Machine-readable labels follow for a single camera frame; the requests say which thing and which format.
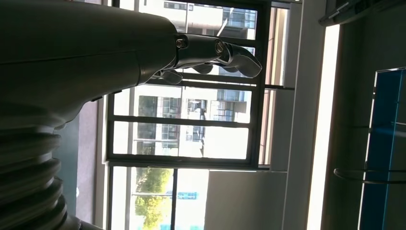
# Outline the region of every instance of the blue panel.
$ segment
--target blue panel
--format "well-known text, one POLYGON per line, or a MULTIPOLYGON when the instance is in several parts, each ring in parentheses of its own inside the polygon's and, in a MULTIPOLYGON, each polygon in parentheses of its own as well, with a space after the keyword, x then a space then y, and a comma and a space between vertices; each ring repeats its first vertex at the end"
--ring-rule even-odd
MULTIPOLYGON (((368 169, 389 170, 395 137, 402 70, 379 73, 372 113, 368 169)), ((389 180, 389 173, 369 173, 366 180, 389 180)), ((361 230, 383 229, 388 186, 365 184, 361 210, 361 230)))

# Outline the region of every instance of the window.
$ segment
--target window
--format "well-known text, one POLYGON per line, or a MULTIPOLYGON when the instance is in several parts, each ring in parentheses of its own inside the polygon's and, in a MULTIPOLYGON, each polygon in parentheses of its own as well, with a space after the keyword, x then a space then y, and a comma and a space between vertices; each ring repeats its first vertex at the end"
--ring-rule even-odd
POLYGON ((184 3, 164 2, 164 8, 176 9, 176 10, 186 10, 187 5, 184 3))
POLYGON ((180 69, 178 85, 155 79, 108 96, 108 229, 203 230, 209 170, 260 170, 271 162, 276 98, 294 93, 284 88, 288 11, 266 3, 156 2, 139 9, 168 18, 180 33, 241 45, 263 71, 251 79, 218 66, 208 74, 180 69))
POLYGON ((202 126, 189 126, 186 130, 186 140, 201 142, 204 140, 205 128, 202 126))
POLYGON ((213 101, 211 116, 216 121, 234 121, 234 102, 213 101))
POLYGON ((203 230, 208 176, 208 170, 114 167, 110 229, 170 230, 174 217, 176 229, 203 230))

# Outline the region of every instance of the metal rod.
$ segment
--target metal rod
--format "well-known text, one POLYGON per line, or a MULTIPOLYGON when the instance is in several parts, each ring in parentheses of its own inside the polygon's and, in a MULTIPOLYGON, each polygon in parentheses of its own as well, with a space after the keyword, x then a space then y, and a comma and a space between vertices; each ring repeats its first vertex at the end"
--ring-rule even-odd
POLYGON ((131 196, 172 196, 166 193, 131 193, 131 196))
MULTIPOLYGON (((165 80, 162 79, 151 79, 147 84, 153 85, 169 85, 165 80)), ((199 81, 186 81, 183 80, 176 86, 184 87, 195 87, 195 88, 208 88, 208 89, 222 89, 222 90, 242 90, 242 91, 253 91, 254 86, 248 85, 235 85, 235 84, 224 84, 224 83, 209 83, 209 82, 199 82, 199 81)))
POLYGON ((257 82, 257 80, 255 78, 230 77, 230 76, 210 75, 210 74, 182 73, 182 76, 183 76, 183 79, 199 80, 199 81, 219 81, 219 82, 230 82, 230 83, 241 83, 241 84, 256 84, 256 82, 257 82))
POLYGON ((189 120, 180 118, 162 118, 148 116, 122 116, 114 115, 108 118, 109 121, 123 122, 138 122, 138 123, 153 123, 153 124, 168 124, 181 126, 213 126, 213 127, 228 127, 228 128, 250 128, 249 123, 238 123, 228 121, 207 121, 207 120, 189 120))
POLYGON ((107 181, 107 215, 106 223, 107 229, 112 229, 112 215, 113 215, 113 176, 114 176, 114 167, 109 166, 107 168, 108 181, 107 181))
POLYGON ((178 200, 178 169, 173 170, 173 187, 172 187, 172 213, 170 217, 170 229, 175 230, 176 221, 176 201, 178 200))
POLYGON ((146 138, 135 138, 132 141, 148 141, 155 143, 164 143, 164 142, 178 142, 178 140, 161 140, 161 139, 146 139, 146 138))

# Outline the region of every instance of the white wall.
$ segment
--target white wall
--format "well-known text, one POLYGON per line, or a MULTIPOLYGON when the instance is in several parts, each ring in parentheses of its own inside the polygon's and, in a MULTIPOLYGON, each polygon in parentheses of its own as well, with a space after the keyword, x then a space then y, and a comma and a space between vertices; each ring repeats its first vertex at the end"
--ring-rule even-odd
POLYGON ((210 171, 205 230, 280 230, 286 174, 210 171))

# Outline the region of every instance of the window frame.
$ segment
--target window frame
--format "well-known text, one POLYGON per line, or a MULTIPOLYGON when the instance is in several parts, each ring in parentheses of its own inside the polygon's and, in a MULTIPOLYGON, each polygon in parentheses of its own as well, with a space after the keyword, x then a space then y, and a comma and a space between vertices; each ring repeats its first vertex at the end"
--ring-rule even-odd
MULTIPOLYGON (((120 0, 112 0, 112 5, 119 7, 120 0)), ((135 0, 136 9, 138 7, 139 0, 135 0)), ((271 7, 277 6, 278 8, 288 9, 290 4, 282 2, 265 2, 265 1, 248 1, 248 0, 179 0, 181 2, 188 3, 203 3, 208 5, 222 5, 227 7, 235 7, 242 9, 250 9, 257 11, 257 26, 256 26, 256 36, 255 40, 246 40, 239 38, 229 38, 229 37, 220 37, 225 42, 234 43, 240 46, 252 47, 256 50, 255 57, 263 63, 267 63, 267 50, 268 50, 268 34, 270 27, 270 14, 271 7)), ((175 224, 175 212, 176 210, 176 200, 177 200, 177 173, 178 168, 194 168, 194 169, 220 169, 220 170, 268 170, 269 168, 259 167, 259 143, 261 137, 261 122, 252 121, 254 117, 262 117, 263 110, 263 100, 265 90, 279 91, 279 90, 288 90, 294 91, 294 87, 289 86, 279 86, 279 85, 267 85, 265 84, 265 71, 262 71, 259 76, 253 79, 249 78, 238 78, 238 77, 227 77, 227 76, 216 76, 216 75, 202 75, 202 74, 193 74, 193 73, 184 73, 185 80, 206 80, 206 81, 219 81, 224 83, 219 84, 209 84, 206 82, 195 82, 195 81, 183 81, 180 86, 188 87, 200 87, 200 88, 213 88, 215 86, 218 89, 229 89, 229 90, 244 90, 250 91, 252 93, 251 98, 251 123, 230 123, 230 122, 218 122, 216 121, 205 121, 206 125, 214 126, 229 126, 229 127, 248 127, 250 128, 248 134, 248 147, 247 147, 247 159, 245 160, 234 160, 234 159, 200 159, 200 158, 187 158, 187 157, 171 157, 171 156, 154 156, 152 159, 150 156, 144 155, 131 155, 131 154, 114 154, 113 153, 113 131, 114 131, 114 121, 127 121, 129 125, 132 125, 132 122, 143 122, 146 117, 135 117, 131 116, 119 116, 114 115, 114 93, 107 96, 105 103, 107 104, 107 143, 106 143, 106 162, 108 167, 106 167, 106 173, 108 174, 107 182, 107 229, 111 229, 111 209, 112 209, 112 192, 113 192, 113 171, 115 166, 120 167, 149 167, 149 166, 159 166, 159 167, 168 167, 174 168, 174 187, 173 187, 173 199, 172 199, 172 219, 171 219, 171 229, 174 230, 175 224), (244 85, 233 85, 229 83, 239 83, 244 85)), ((156 85, 167 85, 162 80, 150 80, 148 84, 156 85)), ((130 104, 134 105, 134 88, 130 89, 130 104)), ((182 124, 181 119, 172 119, 172 124, 176 125, 187 125, 182 124)), ((188 123, 197 124, 196 121, 190 120, 188 123)))

